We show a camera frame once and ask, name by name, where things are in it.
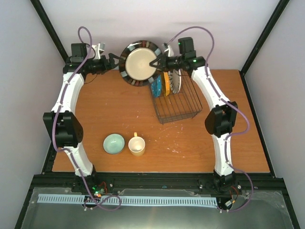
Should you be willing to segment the orange polka dot plate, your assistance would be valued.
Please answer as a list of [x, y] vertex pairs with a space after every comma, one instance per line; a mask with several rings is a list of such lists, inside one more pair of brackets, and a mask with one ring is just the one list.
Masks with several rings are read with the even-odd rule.
[[163, 95], [164, 97], [170, 94], [170, 79], [169, 74], [167, 72], [163, 73]]

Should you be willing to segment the teal polka dot plate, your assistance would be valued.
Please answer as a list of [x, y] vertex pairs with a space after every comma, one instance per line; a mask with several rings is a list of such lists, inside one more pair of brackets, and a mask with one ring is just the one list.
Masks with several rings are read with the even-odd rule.
[[162, 77], [161, 75], [159, 75], [157, 79], [151, 84], [151, 91], [154, 98], [159, 97], [161, 95], [162, 88]]

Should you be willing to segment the black bottom plate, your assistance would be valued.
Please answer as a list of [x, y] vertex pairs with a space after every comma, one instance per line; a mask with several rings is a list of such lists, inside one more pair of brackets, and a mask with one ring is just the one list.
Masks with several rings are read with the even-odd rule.
[[132, 86], [152, 84], [161, 71], [150, 66], [150, 62], [162, 55], [161, 49], [153, 42], [139, 40], [129, 44], [120, 55], [119, 72], [122, 79]]

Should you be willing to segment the white blue striped plate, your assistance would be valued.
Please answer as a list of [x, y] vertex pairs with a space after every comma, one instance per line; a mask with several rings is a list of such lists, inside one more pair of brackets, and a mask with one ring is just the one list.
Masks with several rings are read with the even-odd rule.
[[173, 70], [172, 72], [168, 72], [169, 80], [170, 80], [170, 89], [173, 94], [179, 93], [182, 86], [182, 74], [181, 70]]

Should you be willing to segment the dark wire dish rack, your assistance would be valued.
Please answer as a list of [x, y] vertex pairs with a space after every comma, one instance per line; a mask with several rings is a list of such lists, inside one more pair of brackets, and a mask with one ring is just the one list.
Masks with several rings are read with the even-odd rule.
[[193, 118], [202, 111], [203, 106], [193, 81], [184, 70], [181, 70], [181, 74], [182, 86], [177, 94], [170, 91], [170, 94], [164, 97], [162, 89], [161, 95], [154, 98], [149, 86], [152, 104], [161, 124]]

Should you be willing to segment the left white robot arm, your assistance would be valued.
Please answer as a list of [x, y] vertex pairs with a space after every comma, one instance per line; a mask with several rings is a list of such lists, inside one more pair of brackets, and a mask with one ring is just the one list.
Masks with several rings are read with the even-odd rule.
[[105, 45], [73, 43], [72, 56], [63, 68], [63, 82], [58, 99], [50, 112], [43, 115], [43, 122], [56, 152], [65, 152], [75, 170], [75, 175], [85, 177], [82, 186], [89, 192], [98, 189], [99, 180], [92, 176], [93, 164], [84, 146], [83, 127], [76, 118], [75, 110], [81, 88], [88, 74], [104, 74], [116, 68], [117, 56], [104, 56]]

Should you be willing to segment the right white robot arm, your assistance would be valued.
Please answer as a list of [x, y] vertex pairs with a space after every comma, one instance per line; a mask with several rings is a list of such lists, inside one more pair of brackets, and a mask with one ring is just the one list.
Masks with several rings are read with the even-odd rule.
[[231, 102], [221, 91], [211, 74], [207, 59], [196, 55], [191, 37], [179, 39], [178, 46], [180, 54], [175, 56], [169, 43], [164, 43], [164, 53], [151, 61], [150, 66], [163, 71], [186, 71], [203, 93], [210, 110], [204, 125], [212, 136], [215, 152], [213, 187], [216, 192], [222, 193], [235, 183], [231, 135], [238, 105]]

